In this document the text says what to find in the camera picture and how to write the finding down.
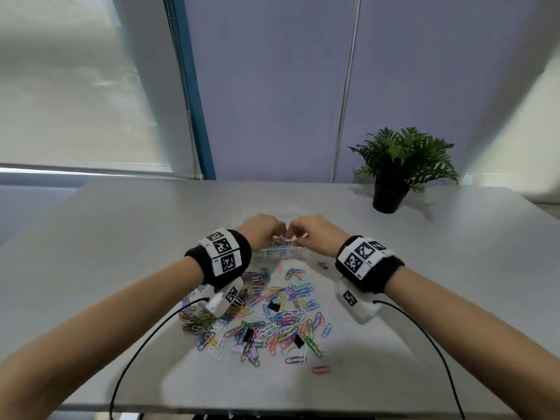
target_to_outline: hand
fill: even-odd
[[[338,251],[350,234],[328,222],[322,215],[299,217],[290,222],[288,239],[297,237],[297,246],[307,247],[318,254],[337,257]]]
[[[251,245],[253,252],[269,247],[273,236],[286,236],[286,224],[272,215],[258,214],[249,218],[235,231],[240,232]]]

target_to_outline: black pot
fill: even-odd
[[[374,208],[384,214],[392,214],[398,208],[410,188],[406,183],[383,179],[375,180]]]

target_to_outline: table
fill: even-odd
[[[437,186],[392,215],[371,206],[372,186],[100,179],[0,248],[0,358],[135,280],[182,257],[209,231],[263,212],[321,212],[374,236],[410,268],[478,303],[560,355],[560,225],[503,188]],[[321,342],[332,374],[313,375],[262,355],[261,367],[225,350],[214,360],[177,320],[144,348],[117,407],[140,412],[290,410],[456,418],[444,367],[414,325],[383,307],[357,324],[334,295],[338,273],[312,256],[306,278],[334,325]],[[106,410],[136,343],[66,401]],[[449,356],[467,417],[512,411]]]

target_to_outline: light purple wall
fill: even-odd
[[[336,181],[363,165],[347,147],[384,126],[455,143],[464,167],[539,1],[362,0]]]
[[[354,0],[185,3],[217,179],[328,181]]]

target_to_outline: left hand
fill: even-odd
[[[286,224],[272,215],[258,214],[249,218],[235,231],[240,232],[251,245],[251,250],[257,252],[263,247],[269,247],[273,236],[286,236]]]

